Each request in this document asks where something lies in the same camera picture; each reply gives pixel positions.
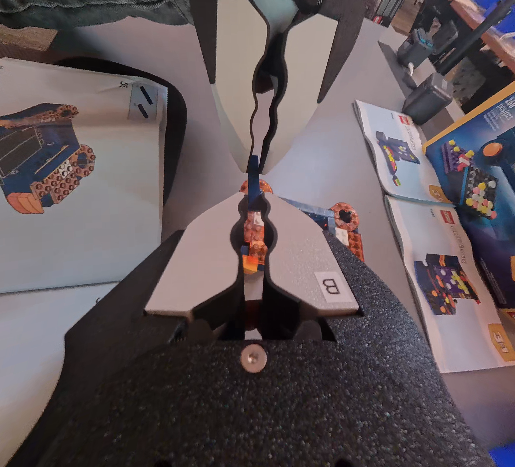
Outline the yellow and blue toy box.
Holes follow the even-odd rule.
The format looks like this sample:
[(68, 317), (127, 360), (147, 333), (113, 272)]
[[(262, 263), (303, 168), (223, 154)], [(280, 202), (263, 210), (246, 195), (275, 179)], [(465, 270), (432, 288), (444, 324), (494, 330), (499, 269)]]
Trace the yellow and blue toy box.
[(423, 145), (496, 306), (514, 321), (514, 83)]

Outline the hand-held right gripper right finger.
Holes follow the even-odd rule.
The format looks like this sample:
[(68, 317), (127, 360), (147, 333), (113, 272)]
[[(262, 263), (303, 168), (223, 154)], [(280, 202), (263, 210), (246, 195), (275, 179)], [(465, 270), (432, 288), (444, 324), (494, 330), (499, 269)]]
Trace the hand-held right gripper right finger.
[(264, 195), (273, 229), (265, 278), (288, 317), (354, 315), (359, 304), (322, 229), (274, 194)]

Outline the thin booklet with blue model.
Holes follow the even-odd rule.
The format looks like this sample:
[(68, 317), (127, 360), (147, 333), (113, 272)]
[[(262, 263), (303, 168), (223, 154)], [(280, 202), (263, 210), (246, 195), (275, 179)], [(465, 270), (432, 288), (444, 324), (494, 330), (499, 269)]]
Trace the thin booklet with blue model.
[(411, 117), (358, 100), (353, 107), (387, 194), (415, 202), (452, 204), (422, 150)]

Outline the black electronic device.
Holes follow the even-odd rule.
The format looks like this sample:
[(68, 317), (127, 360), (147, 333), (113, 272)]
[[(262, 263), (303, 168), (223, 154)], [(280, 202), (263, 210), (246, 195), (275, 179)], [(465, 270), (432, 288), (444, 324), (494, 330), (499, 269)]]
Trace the black electronic device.
[(453, 20), (440, 26), (439, 30), (430, 36), (423, 28), (411, 31), (396, 53), (397, 61), (403, 67), (412, 65), (418, 68), (430, 56), (443, 53), (458, 37), (458, 29)]

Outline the open thick instruction booklet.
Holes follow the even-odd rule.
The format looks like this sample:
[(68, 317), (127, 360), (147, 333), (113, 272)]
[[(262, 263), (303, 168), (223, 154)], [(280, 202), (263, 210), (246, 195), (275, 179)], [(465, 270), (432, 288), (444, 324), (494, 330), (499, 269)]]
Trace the open thick instruction booklet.
[(1, 294), (120, 281), (158, 247), (167, 96), (1, 59)]

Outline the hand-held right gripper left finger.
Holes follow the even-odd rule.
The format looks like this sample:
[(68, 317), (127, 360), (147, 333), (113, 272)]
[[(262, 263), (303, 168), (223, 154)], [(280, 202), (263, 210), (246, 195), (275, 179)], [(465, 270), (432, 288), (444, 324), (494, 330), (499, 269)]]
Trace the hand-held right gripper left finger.
[(235, 284), (240, 256), (230, 233), (241, 218), (243, 200), (237, 192), (186, 227), (145, 306), (147, 314), (194, 320), (202, 305), (214, 303)]

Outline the black box-shaped case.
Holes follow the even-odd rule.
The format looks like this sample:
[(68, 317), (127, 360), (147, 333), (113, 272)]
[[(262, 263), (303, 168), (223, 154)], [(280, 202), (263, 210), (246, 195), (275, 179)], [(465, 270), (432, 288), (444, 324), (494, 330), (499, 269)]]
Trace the black box-shaped case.
[(415, 124), (424, 125), (453, 101), (453, 84), (439, 73), (432, 73), (406, 98), (402, 113)]

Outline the blue and orange brick model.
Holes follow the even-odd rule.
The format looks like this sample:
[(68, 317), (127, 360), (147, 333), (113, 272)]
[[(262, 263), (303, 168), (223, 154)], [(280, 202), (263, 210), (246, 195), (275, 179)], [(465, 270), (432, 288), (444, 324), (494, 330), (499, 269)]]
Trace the blue and orange brick model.
[[(323, 231), (334, 235), (357, 258), (364, 261), (362, 236), (358, 231), (359, 217), (354, 208), (339, 202), (329, 209), (283, 198), (312, 219)], [(253, 275), (263, 271), (268, 247), (264, 241), (265, 225), (260, 211), (249, 211), (244, 224), (241, 256), (244, 272)]]

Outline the thin booklet with arcade model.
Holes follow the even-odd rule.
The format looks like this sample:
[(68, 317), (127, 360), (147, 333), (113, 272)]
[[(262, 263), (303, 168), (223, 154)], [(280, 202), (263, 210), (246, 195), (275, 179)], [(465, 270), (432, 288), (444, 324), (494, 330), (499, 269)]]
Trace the thin booklet with arcade model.
[(389, 195), (384, 203), (439, 371), (514, 366), (514, 346), (456, 211)]

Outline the long dark blue brick piece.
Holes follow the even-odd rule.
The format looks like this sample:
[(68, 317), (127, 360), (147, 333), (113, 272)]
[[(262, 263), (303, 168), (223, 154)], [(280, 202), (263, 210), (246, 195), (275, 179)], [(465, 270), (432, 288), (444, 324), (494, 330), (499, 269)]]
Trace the long dark blue brick piece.
[(255, 212), (259, 210), (259, 201), (261, 197), (260, 173), (259, 173), (259, 157), (251, 155), (248, 162), (248, 211)]

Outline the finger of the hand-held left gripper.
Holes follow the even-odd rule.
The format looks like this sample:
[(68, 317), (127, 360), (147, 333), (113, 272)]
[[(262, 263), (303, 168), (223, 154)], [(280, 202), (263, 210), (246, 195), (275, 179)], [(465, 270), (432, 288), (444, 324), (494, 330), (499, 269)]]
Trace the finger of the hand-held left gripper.
[(282, 160), (316, 111), (337, 26), (337, 20), (315, 14), (288, 30), (283, 54), (285, 84), (273, 112), (274, 135), (267, 151), (262, 148), (262, 174)]
[(258, 107), (255, 79), (267, 51), (269, 25), (250, 0), (217, 0), (212, 92), (229, 151), (245, 173), (253, 152)]

